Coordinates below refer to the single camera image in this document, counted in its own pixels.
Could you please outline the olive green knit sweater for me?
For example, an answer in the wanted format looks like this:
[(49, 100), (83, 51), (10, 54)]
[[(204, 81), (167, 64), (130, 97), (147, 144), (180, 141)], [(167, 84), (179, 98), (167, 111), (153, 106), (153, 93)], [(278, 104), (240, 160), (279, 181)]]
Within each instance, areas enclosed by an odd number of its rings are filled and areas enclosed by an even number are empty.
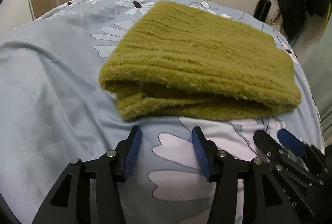
[(116, 95), (124, 120), (270, 117), (302, 101), (293, 60), (272, 35), (171, 1), (131, 27), (101, 67), (99, 84)]

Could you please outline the black clothes pile on floor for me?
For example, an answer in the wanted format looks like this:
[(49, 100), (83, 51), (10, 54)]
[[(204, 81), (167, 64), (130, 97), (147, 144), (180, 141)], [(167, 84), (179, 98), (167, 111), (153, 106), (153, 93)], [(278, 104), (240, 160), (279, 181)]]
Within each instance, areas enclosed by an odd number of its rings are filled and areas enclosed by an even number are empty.
[(282, 15), (282, 27), (289, 39), (301, 30), (305, 19), (304, 0), (277, 0)]

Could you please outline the light blue floral duvet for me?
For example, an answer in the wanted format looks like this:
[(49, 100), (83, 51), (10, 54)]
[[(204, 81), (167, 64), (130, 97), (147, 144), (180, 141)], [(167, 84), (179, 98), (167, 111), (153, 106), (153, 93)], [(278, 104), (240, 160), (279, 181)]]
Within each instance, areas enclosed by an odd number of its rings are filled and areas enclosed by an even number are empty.
[[(94, 160), (125, 139), (132, 123), (115, 95), (97, 81), (101, 66), (132, 25), (160, 0), (72, 0), (1, 37), (1, 194), (21, 223), (40, 205), (75, 157)], [(284, 36), (240, 10), (202, 0), (168, 0), (247, 23), (269, 33), (295, 58)], [(259, 156), (253, 134), (285, 128), (325, 147), (317, 107), (298, 61), (301, 105), (267, 119), (206, 121), (186, 117), (138, 120), (142, 143), (132, 176), (119, 185), (127, 223), (206, 223), (214, 188), (202, 176), (193, 127), (235, 158)]]

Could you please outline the black box by wall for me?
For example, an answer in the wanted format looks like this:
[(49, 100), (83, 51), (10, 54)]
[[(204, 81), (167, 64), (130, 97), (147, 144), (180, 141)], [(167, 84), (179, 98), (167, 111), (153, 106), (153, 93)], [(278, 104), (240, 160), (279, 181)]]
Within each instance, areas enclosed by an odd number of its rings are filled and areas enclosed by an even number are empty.
[(270, 0), (258, 0), (253, 17), (261, 22), (265, 22), (269, 14), (272, 2)]

